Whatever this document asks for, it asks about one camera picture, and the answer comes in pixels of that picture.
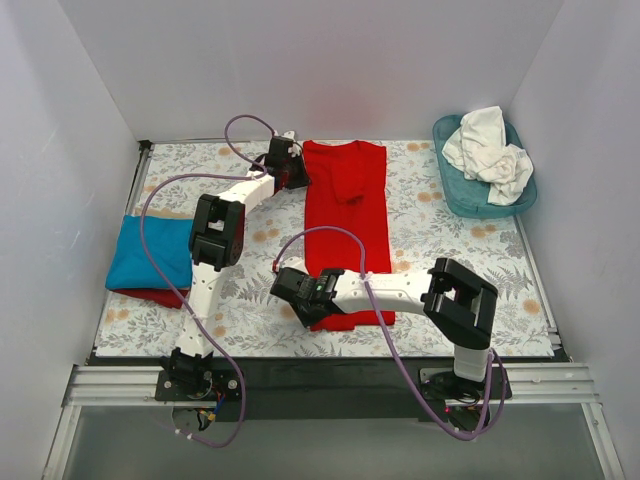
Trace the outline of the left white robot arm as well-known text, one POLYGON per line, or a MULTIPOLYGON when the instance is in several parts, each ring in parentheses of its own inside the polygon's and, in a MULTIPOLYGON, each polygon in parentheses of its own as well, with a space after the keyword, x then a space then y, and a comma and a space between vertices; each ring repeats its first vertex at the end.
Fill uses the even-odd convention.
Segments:
POLYGON ((206 398, 214 390, 214 374, 206 365, 214 352, 208 322, 217 313, 230 268, 240 260, 246 215, 280 190, 310 183, 295 132, 273 136, 247 176, 218 195, 202 195, 196 205, 189 238, 192 319, 184 324, 164 366, 168 381, 191 399, 206 398))

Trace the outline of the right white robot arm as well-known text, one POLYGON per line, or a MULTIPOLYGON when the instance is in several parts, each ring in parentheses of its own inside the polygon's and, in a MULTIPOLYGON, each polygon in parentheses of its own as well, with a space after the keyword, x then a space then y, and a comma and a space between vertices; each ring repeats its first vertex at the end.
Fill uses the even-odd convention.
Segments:
POLYGON ((454 374, 485 380, 498 290, 457 261, 429 270, 389 274, 332 268, 314 277, 281 267, 270 294, 288 303, 307 328, 331 315, 372 311, 424 315, 454 345, 454 374))

